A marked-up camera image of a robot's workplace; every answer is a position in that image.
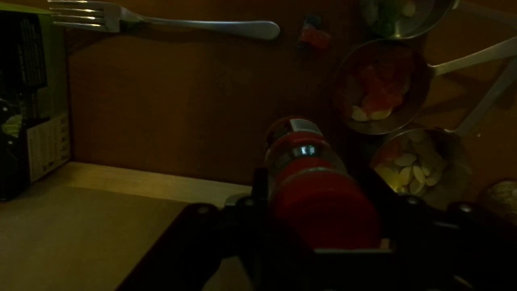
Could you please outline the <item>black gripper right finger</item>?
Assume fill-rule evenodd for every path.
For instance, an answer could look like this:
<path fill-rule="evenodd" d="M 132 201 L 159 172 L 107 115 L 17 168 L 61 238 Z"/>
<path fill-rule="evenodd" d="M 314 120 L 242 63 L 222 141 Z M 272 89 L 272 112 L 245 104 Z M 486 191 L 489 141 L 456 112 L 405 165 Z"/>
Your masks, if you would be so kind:
<path fill-rule="evenodd" d="M 517 227 L 471 202 L 432 209 L 369 173 L 382 231 L 408 272 L 408 291 L 517 291 Z"/>

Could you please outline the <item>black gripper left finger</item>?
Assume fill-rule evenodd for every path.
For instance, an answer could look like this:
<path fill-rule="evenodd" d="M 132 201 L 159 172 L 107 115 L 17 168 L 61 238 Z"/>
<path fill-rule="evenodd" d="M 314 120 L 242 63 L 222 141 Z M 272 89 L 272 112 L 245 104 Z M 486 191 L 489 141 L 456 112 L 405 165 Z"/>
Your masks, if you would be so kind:
<path fill-rule="evenodd" d="M 248 199 L 263 202 L 267 172 L 253 172 L 251 189 L 222 209 L 196 202 L 183 207 L 116 291 L 201 291 L 221 261 L 237 254 L 242 223 L 235 210 Z"/>

